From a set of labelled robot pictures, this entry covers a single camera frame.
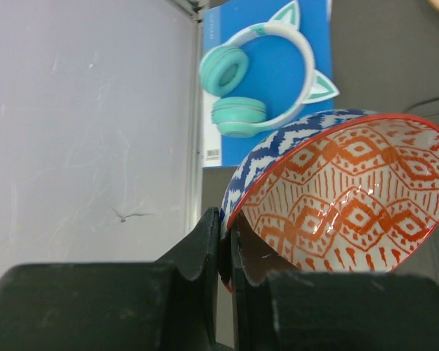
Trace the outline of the orange blue patterned bowl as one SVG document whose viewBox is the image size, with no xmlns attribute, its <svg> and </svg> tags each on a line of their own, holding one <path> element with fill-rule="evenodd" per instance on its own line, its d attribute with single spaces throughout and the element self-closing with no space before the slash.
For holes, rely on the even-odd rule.
<svg viewBox="0 0 439 351">
<path fill-rule="evenodd" d="M 222 200 L 302 271 L 388 272 L 439 224 L 439 125 L 410 114 L 311 113 L 262 139 Z"/>
</svg>

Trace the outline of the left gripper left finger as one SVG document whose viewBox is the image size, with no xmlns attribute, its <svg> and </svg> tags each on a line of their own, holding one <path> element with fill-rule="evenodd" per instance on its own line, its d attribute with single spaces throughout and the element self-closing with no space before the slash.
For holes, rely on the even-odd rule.
<svg viewBox="0 0 439 351">
<path fill-rule="evenodd" d="M 0 350 L 211 350 L 217 208 L 150 263 L 22 264 L 0 278 Z"/>
</svg>

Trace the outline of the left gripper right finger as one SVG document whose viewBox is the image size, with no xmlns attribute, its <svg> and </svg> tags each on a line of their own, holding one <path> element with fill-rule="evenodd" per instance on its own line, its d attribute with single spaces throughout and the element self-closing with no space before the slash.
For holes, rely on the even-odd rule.
<svg viewBox="0 0 439 351">
<path fill-rule="evenodd" d="M 230 233 L 236 350 L 439 350 L 439 286 L 425 276 L 271 270 L 255 234 Z"/>
</svg>

